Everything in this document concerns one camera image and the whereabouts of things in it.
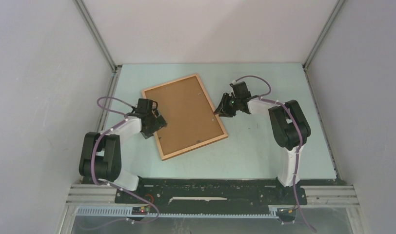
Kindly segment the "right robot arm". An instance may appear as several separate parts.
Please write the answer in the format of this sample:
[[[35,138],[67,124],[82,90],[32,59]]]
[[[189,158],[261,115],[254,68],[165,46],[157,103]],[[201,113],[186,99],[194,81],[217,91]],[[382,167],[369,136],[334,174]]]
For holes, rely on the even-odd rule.
[[[276,188],[275,198],[279,203],[287,204],[295,196],[294,186],[299,182],[298,168],[300,154],[311,135],[311,128],[296,100],[282,103],[260,96],[251,95],[245,82],[230,84],[231,93],[222,95],[214,114],[219,117],[234,117],[238,111],[268,117],[274,139],[278,146],[285,149],[282,167],[277,179],[282,184]]]

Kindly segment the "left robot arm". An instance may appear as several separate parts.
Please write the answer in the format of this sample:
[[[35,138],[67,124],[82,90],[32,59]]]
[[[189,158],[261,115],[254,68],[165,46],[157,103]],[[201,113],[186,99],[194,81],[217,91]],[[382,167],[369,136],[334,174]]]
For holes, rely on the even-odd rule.
[[[158,110],[158,103],[140,98],[131,111],[121,113],[123,120],[101,132],[88,132],[84,136],[79,161],[79,174],[92,178],[97,185],[109,183],[127,190],[126,196],[134,203],[145,198],[145,189],[139,186],[140,176],[122,167],[121,145],[134,135],[149,139],[167,126]]]

